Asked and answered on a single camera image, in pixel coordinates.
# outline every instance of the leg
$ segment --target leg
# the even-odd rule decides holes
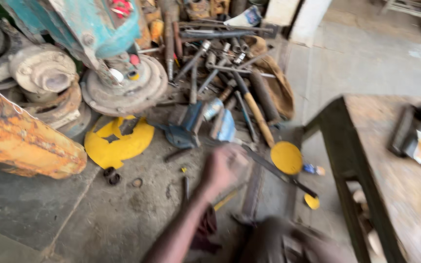
[[[283,236],[288,236],[293,227],[288,219],[267,218],[254,230],[240,262],[285,263]]]

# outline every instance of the white pillar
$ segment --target white pillar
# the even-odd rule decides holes
[[[305,0],[290,33],[290,42],[313,46],[314,34],[331,0]]]

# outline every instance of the bolt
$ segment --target bolt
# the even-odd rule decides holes
[[[61,52],[58,52],[58,54],[55,54],[55,58],[54,59],[55,59],[55,61],[60,62],[60,61],[62,61],[64,59],[64,54],[61,53]]]
[[[82,42],[84,43],[84,45],[86,46],[90,46],[94,43],[94,36],[92,36],[91,34],[87,33],[84,34],[84,36],[82,37]]]
[[[32,73],[32,68],[30,66],[21,66],[19,68],[19,73],[23,74],[23,75],[29,75],[30,73]]]

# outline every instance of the rusty yellow metal part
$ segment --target rusty yellow metal part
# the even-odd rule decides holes
[[[141,118],[128,135],[122,135],[120,126],[125,119],[133,119],[134,116],[126,118],[117,117],[105,126],[96,129],[96,125],[86,134],[84,145],[89,157],[100,167],[115,169],[123,166],[122,160],[132,158],[143,152],[152,141],[154,127],[147,124],[145,118]],[[104,138],[115,135],[119,140],[108,142]]]
[[[0,169],[56,179],[84,170],[82,145],[50,128],[0,95]]]

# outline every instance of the yellow metal scrap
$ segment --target yellow metal scrap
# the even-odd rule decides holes
[[[84,170],[84,147],[0,95],[0,163],[20,176],[42,174],[56,179]]]

